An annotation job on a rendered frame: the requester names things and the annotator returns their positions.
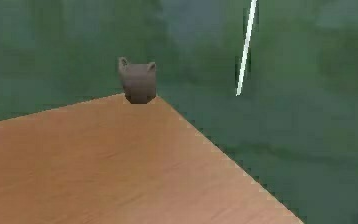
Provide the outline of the thin white rod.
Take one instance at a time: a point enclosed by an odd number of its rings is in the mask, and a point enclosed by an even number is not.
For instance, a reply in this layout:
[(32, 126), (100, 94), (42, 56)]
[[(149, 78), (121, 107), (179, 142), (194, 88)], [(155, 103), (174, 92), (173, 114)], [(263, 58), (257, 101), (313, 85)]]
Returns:
[(243, 44), (243, 49), (242, 49), (242, 57), (241, 57), (241, 63), (240, 63), (240, 67), (239, 67), (237, 87), (235, 90), (236, 97), (240, 96), (243, 91), (243, 83), (244, 83), (244, 77), (245, 77), (247, 66), (248, 66), (247, 65), (248, 64), (248, 56), (249, 56), (252, 32), (254, 29), (254, 21), (255, 21), (257, 3), (258, 3), (258, 0), (250, 0), (250, 8), (249, 8), (249, 14), (248, 14), (248, 19), (247, 19), (244, 44)]

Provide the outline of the grey-brown two-handled vase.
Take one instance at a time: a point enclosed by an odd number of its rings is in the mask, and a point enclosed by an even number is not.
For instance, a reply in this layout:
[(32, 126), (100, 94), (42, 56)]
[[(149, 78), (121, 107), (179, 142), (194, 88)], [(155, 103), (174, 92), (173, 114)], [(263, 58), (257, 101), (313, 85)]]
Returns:
[(118, 71), (126, 99), (131, 104), (148, 104), (156, 95), (155, 62), (130, 63), (125, 57), (118, 58)]

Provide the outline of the brown wooden table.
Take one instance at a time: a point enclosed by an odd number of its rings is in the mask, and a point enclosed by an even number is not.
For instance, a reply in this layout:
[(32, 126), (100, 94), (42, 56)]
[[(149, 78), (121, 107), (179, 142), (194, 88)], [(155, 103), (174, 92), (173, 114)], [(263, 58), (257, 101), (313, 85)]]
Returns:
[(304, 224), (160, 97), (0, 121), (0, 224)]

